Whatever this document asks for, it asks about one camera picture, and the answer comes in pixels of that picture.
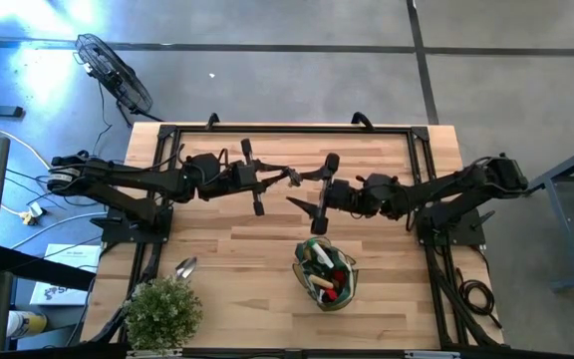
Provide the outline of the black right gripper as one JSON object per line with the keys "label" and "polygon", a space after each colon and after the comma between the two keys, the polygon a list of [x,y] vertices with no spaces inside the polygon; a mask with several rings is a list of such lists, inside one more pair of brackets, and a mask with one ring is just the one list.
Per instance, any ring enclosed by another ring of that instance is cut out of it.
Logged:
{"label": "black right gripper", "polygon": [[333,179],[338,170],[340,157],[335,153],[327,154],[323,165],[316,171],[300,173],[303,180],[320,181],[322,183],[318,204],[287,196],[287,199],[305,211],[312,219],[311,232],[322,235],[327,232],[329,219],[326,216],[328,208],[346,212],[356,212],[359,191],[351,187],[347,180]]}

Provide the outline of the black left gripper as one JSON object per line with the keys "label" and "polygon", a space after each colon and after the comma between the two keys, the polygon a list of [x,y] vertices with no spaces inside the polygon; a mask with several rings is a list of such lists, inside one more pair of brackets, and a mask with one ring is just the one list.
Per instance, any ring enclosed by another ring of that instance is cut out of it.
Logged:
{"label": "black left gripper", "polygon": [[[221,195],[235,194],[243,191],[251,191],[253,197],[254,213],[257,216],[265,214],[261,200],[260,182],[256,175],[256,167],[253,162],[252,147],[249,139],[241,141],[241,149],[244,156],[243,161],[230,163],[228,161],[228,149],[223,149],[219,158],[224,160],[224,170],[219,176],[219,189]],[[288,177],[297,177],[298,173],[289,166],[266,164],[267,172],[279,172],[280,175],[264,180],[264,187],[269,190],[271,187],[286,186],[291,188]]]}

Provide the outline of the green spray bottle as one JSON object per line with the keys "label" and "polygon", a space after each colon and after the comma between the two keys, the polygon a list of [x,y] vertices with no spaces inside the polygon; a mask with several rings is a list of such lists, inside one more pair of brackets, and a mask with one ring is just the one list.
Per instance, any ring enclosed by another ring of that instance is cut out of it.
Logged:
{"label": "green spray bottle", "polygon": [[335,264],[328,253],[329,241],[324,237],[312,237],[302,243],[303,260],[302,266],[313,268],[315,265],[322,266],[326,269],[332,269]]}

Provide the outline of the red garden gloves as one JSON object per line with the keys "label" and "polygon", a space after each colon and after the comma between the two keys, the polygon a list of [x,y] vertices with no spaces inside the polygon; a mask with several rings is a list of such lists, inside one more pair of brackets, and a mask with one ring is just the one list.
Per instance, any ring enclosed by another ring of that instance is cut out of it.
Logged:
{"label": "red garden gloves", "polygon": [[344,271],[333,270],[331,276],[327,278],[327,281],[332,283],[332,287],[324,289],[322,301],[324,303],[331,303],[338,300],[342,294],[347,281],[347,275]]}

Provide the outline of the beige green gardening bag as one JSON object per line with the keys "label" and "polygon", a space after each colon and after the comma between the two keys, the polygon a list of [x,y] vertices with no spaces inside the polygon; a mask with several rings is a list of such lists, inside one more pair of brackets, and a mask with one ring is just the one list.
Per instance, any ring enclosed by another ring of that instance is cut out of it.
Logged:
{"label": "beige green gardening bag", "polygon": [[[302,266],[301,262],[303,260],[303,246],[300,242],[296,245],[294,250],[294,262],[292,263],[293,272],[299,281],[299,283],[306,290],[307,294],[315,301],[316,305],[324,312],[337,311],[346,307],[354,298],[356,294],[357,284],[358,284],[358,273],[359,270],[356,268],[356,261],[353,257],[346,254],[342,249],[333,245],[331,241],[325,236],[314,236],[314,237],[324,237],[329,241],[328,253],[331,255],[335,266],[332,269],[326,269],[322,266],[315,265],[313,268],[305,268]],[[327,280],[331,276],[333,270],[344,271],[347,275],[347,281],[344,286],[344,290],[340,295],[339,299],[331,302],[324,303],[322,301],[322,296],[324,288],[313,284],[308,276],[310,274],[317,275],[321,278]]]}

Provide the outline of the silver garden trowel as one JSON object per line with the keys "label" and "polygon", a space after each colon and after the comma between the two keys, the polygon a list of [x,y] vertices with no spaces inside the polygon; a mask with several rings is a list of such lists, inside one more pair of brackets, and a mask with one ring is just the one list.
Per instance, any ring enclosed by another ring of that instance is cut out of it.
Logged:
{"label": "silver garden trowel", "polygon": [[196,269],[197,257],[192,256],[184,259],[176,268],[174,277],[176,280],[187,280],[192,272]]}

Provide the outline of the artificial green potted plant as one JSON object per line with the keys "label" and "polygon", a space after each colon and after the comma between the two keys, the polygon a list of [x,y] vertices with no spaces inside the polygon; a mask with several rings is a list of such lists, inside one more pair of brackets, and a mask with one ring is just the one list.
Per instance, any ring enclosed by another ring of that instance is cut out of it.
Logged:
{"label": "artificial green potted plant", "polygon": [[203,319],[200,298],[172,276],[138,284],[122,310],[132,348],[160,353],[187,344]]}

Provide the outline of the black floor fan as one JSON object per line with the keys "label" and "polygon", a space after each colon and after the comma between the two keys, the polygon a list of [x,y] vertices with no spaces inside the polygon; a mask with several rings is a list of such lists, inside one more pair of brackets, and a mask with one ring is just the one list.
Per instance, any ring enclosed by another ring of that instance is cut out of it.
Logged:
{"label": "black floor fan", "polygon": [[136,71],[106,42],[97,35],[84,33],[77,36],[75,48],[78,63],[115,98],[126,123],[129,121],[124,110],[162,122],[161,118],[149,113],[153,100]]}

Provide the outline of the white blue strip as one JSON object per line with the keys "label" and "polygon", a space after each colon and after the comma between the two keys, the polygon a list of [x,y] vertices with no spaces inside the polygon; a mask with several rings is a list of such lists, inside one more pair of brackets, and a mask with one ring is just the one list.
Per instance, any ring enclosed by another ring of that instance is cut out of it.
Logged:
{"label": "white blue strip", "polygon": [[405,359],[461,359],[459,352],[408,350]]}

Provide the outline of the white printed box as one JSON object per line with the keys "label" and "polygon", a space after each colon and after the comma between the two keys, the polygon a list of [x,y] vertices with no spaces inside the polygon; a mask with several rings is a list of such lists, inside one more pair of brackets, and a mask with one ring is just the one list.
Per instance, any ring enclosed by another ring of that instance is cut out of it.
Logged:
{"label": "white printed box", "polygon": [[[45,255],[49,261],[97,273],[101,248],[98,245],[50,243]],[[31,305],[82,306],[87,303],[88,289],[78,290],[45,282],[36,282]]]}

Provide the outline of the white yellow power plug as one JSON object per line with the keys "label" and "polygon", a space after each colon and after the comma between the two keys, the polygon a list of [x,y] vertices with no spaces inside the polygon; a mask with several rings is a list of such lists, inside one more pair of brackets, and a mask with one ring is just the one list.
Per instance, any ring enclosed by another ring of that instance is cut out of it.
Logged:
{"label": "white yellow power plug", "polygon": [[36,202],[31,202],[26,211],[21,211],[18,216],[24,225],[36,225],[39,218],[45,214],[44,209]]}

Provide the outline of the black diagonal beam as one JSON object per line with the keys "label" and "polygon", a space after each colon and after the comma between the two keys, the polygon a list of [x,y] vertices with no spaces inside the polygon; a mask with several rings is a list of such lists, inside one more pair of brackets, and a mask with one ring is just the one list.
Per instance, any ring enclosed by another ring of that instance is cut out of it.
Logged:
{"label": "black diagonal beam", "polygon": [[96,274],[0,246],[0,272],[59,287],[85,290]]}

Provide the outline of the black table frame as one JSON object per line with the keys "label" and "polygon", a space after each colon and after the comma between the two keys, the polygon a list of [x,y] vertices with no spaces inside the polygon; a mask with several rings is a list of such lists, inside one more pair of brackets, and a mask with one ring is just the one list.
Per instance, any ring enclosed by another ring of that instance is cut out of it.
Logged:
{"label": "black table frame", "polygon": [[[248,139],[261,161],[303,172],[318,168],[329,153],[340,157],[338,174],[358,184],[372,173],[413,184],[447,176],[462,167],[451,126],[382,125],[366,131],[350,125],[202,125],[141,123],[132,131],[125,162],[146,167],[166,159],[174,140],[188,156],[228,149],[241,156]],[[331,211],[329,239],[351,255],[359,270],[354,300],[334,312],[320,310],[292,271],[295,245],[310,222],[293,204],[316,200],[319,185],[279,183],[263,197],[256,215],[249,194],[180,204],[159,271],[171,273],[188,256],[198,260],[192,287],[203,319],[183,359],[250,356],[314,359],[361,354],[386,358],[452,357],[438,328],[455,339],[461,325],[449,303],[435,307],[428,252],[402,221],[382,216],[353,219]]]}

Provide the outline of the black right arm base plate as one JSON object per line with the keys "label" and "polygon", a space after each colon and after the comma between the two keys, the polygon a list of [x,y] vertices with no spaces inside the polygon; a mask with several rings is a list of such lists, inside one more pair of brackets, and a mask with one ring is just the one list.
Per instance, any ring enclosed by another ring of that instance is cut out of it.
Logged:
{"label": "black right arm base plate", "polygon": [[426,210],[416,223],[419,241],[426,245],[482,245],[485,236],[483,220],[475,208],[465,214],[444,221],[435,221]]}

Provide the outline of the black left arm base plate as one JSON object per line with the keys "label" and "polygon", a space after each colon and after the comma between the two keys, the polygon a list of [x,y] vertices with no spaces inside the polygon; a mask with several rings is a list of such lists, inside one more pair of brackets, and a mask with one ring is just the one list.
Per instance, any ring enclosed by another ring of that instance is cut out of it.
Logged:
{"label": "black left arm base plate", "polygon": [[169,240],[173,208],[164,207],[156,213],[154,224],[128,219],[127,215],[111,208],[101,217],[93,217],[90,223],[99,227],[102,241],[106,243],[164,243]]}

